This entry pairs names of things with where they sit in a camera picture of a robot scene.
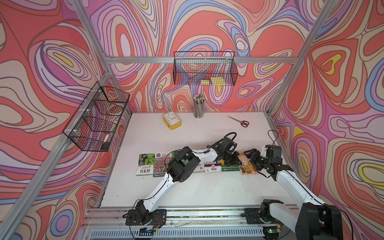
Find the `yellow sunflower seed packet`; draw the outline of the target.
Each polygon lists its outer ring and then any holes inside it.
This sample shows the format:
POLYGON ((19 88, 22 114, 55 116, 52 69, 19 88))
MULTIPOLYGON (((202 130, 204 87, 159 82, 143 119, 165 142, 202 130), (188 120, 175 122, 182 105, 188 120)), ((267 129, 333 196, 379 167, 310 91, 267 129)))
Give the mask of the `yellow sunflower seed packet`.
POLYGON ((222 172, 238 172, 240 171, 239 165, 225 165, 225 162, 221 161, 222 172))

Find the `purple pink flower seed packet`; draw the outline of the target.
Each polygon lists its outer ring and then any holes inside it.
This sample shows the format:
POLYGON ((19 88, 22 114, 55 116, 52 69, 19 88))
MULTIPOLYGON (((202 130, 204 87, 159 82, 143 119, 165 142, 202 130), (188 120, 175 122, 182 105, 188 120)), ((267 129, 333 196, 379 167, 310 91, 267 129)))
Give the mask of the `purple pink flower seed packet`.
POLYGON ((222 172, 222 166, 220 163, 204 163, 204 170, 206 174, 210 173, 220 173, 222 172))

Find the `mixed colour flower seed packet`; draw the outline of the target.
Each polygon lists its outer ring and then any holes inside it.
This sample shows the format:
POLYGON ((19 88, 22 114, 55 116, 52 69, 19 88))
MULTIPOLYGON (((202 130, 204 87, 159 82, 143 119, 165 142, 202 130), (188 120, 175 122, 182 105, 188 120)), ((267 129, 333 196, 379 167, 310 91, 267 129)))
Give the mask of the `mixed colour flower seed packet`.
POLYGON ((195 168, 195 170, 193 171, 193 173, 204 173, 204 172, 205 172, 205 168, 204 168, 204 164, 202 163, 199 163, 195 168))

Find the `pink flower field seed packet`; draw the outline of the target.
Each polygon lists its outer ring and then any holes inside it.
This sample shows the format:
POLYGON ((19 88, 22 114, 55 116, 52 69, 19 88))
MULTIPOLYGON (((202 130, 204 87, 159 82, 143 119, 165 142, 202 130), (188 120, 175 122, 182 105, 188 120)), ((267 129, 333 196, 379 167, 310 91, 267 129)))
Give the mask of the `pink flower field seed packet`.
POLYGON ((156 153, 154 161, 153 177, 163 177, 167 172, 167 166, 172 159, 173 153, 156 153))

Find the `green leaf seed packet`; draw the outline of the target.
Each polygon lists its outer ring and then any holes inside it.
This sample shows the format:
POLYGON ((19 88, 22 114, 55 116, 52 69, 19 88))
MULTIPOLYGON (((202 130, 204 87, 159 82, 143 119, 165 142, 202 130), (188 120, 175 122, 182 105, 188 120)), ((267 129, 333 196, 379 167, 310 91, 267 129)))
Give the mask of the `green leaf seed packet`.
POLYGON ((155 154, 140 154, 136 176, 154 174, 155 154))

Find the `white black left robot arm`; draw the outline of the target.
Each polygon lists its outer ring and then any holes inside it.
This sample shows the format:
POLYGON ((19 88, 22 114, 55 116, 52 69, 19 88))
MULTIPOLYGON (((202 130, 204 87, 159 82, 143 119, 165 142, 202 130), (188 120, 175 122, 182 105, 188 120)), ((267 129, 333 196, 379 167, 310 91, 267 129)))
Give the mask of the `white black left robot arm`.
POLYGON ((208 166, 239 166, 242 164, 234 142, 237 133, 230 132, 221 140, 208 145, 204 150, 192 150, 184 147, 177 150, 176 155, 165 163, 166 173, 158 186, 146 198, 135 202, 134 207, 125 215, 126 225, 159 225, 166 221, 162 216, 166 210, 156 213, 162 198, 177 184, 185 182, 199 164, 208 166))

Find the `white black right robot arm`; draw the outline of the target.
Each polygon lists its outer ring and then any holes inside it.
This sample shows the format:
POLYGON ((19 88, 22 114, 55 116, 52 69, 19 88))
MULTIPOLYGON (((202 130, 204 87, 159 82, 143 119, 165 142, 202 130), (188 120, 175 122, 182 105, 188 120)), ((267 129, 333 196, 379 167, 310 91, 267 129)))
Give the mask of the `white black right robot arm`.
POLYGON ((264 199, 260 208, 245 209, 249 223, 278 221, 295 233, 298 240, 342 240, 342 214, 335 206, 322 201, 299 179, 294 170, 283 164, 282 149, 266 145, 262 151, 244 152, 255 170, 266 170, 296 203, 294 211, 280 200, 264 199))

